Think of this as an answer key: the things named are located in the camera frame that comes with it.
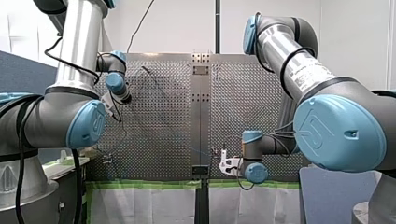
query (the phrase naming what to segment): sticker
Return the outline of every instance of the sticker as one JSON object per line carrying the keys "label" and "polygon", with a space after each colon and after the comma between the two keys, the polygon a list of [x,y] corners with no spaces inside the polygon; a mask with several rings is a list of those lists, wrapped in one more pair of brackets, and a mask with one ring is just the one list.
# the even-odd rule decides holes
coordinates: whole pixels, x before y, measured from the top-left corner
{"label": "sticker", "polygon": [[316,59],[309,59],[308,64],[298,67],[290,74],[297,87],[305,92],[318,84],[335,78],[335,75]]}

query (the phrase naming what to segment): gray panel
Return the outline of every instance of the gray panel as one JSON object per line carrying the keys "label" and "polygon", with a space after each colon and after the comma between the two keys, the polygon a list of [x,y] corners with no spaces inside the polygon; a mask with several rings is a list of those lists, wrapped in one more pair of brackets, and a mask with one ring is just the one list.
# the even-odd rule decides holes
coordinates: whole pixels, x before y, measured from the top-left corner
{"label": "gray panel", "polygon": [[[107,119],[98,147],[114,162],[93,160],[89,179],[191,179],[190,54],[129,54],[127,66],[133,100],[120,108],[127,136],[122,141],[122,124]],[[97,90],[106,92],[103,78]]]}
{"label": "gray panel", "polygon": [[[210,147],[217,153],[212,158],[211,178],[227,178],[219,170],[220,152],[227,136],[241,136],[244,130],[271,133],[277,125],[282,89],[278,77],[261,68],[254,56],[211,55],[212,106]],[[239,138],[230,137],[227,156],[242,154]],[[264,165],[274,180],[297,181],[303,166],[303,155],[282,158],[264,156]]]}
{"label": "gray panel", "polygon": [[[254,57],[206,55],[204,63],[194,60],[190,54],[128,55],[126,78],[133,100],[120,109],[127,136],[122,141],[122,125],[107,120],[98,146],[112,152],[114,162],[92,160],[88,179],[191,179],[191,165],[207,164],[210,152],[211,178],[227,178],[217,158],[224,138],[249,129],[269,133],[276,127],[282,90],[277,76],[265,73]],[[199,70],[193,75],[197,64],[209,66],[209,74]],[[103,78],[97,90],[106,92]],[[241,154],[240,139],[231,138],[226,146],[229,156]],[[272,179],[297,180],[303,156],[265,156],[263,162]]]}

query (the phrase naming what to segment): white wall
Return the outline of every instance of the white wall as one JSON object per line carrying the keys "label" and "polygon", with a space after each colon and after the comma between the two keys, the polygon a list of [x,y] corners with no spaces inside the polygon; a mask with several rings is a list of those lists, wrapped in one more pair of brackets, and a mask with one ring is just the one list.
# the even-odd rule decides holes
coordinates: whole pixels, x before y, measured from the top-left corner
{"label": "white wall", "polygon": [[44,55],[58,38],[50,19],[33,0],[0,0],[0,50],[42,63],[57,63]]}
{"label": "white wall", "polygon": [[[130,36],[150,0],[120,0],[105,19],[114,49],[126,50]],[[319,0],[222,0],[221,53],[243,53],[242,40],[248,17],[260,11],[268,16],[302,17],[319,31]],[[132,52],[215,51],[214,0],[156,0]]]}
{"label": "white wall", "polygon": [[321,0],[321,62],[369,89],[389,88],[392,1]]}

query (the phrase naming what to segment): green tape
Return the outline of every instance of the green tape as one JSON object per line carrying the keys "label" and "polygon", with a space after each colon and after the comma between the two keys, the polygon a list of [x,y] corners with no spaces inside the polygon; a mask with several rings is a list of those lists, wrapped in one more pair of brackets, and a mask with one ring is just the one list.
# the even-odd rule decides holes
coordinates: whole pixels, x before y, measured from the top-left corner
{"label": "green tape", "polygon": [[92,204],[92,192],[93,189],[88,188],[87,186],[87,223],[91,224],[91,204]]}
{"label": "green tape", "polygon": [[[244,179],[240,179],[241,184],[245,187],[251,186],[250,182]],[[225,180],[210,180],[210,188],[239,188],[237,180],[225,179]],[[265,181],[260,185],[256,185],[255,188],[270,188],[270,189],[299,189],[300,184],[298,182],[276,182],[276,181]]]}
{"label": "green tape", "polygon": [[[250,186],[251,183],[244,179],[240,179],[241,184],[244,186]],[[91,205],[92,205],[92,193],[96,189],[198,189],[201,186],[200,181],[145,181],[145,180],[116,180],[116,181],[93,181],[86,182],[87,193],[86,201],[88,206],[87,211],[87,223],[91,223]],[[223,179],[223,180],[210,180],[210,188],[239,188],[238,182],[235,179]],[[260,185],[256,185],[255,188],[272,188],[272,189],[299,189],[300,184],[298,182],[276,182],[266,181]]]}
{"label": "green tape", "polygon": [[198,189],[199,181],[116,180],[87,182],[87,189]]}

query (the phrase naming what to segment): blue joint cap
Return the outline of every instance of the blue joint cap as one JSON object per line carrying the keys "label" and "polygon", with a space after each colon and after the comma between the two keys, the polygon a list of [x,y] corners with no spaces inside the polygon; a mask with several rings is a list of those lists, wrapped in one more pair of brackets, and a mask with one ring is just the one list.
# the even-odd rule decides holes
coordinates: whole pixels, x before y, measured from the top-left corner
{"label": "blue joint cap", "polygon": [[116,95],[121,95],[126,91],[126,83],[123,77],[117,73],[112,72],[106,77],[107,88]]}
{"label": "blue joint cap", "polygon": [[259,162],[251,163],[245,170],[245,179],[253,184],[261,184],[268,178],[268,169]]}
{"label": "blue joint cap", "polygon": [[91,147],[95,145],[105,127],[105,106],[98,100],[89,101],[75,115],[66,136],[70,148]]}
{"label": "blue joint cap", "polygon": [[10,101],[16,100],[22,96],[30,95],[28,92],[1,92],[0,93],[0,105],[6,104]]}
{"label": "blue joint cap", "polygon": [[294,115],[297,145],[317,166],[350,173],[375,169],[387,144],[375,117],[345,97],[318,95],[305,100]]}
{"label": "blue joint cap", "polygon": [[110,52],[112,55],[119,57],[124,63],[126,62],[126,55],[119,50],[113,50]]}
{"label": "blue joint cap", "polygon": [[254,45],[256,43],[256,16],[251,16],[247,20],[244,34],[244,52],[245,54],[254,54]]}
{"label": "blue joint cap", "polygon": [[116,3],[114,2],[114,0],[105,0],[107,7],[112,9],[116,7]]}
{"label": "blue joint cap", "polygon": [[242,143],[247,144],[262,138],[262,131],[244,131],[242,133]]}

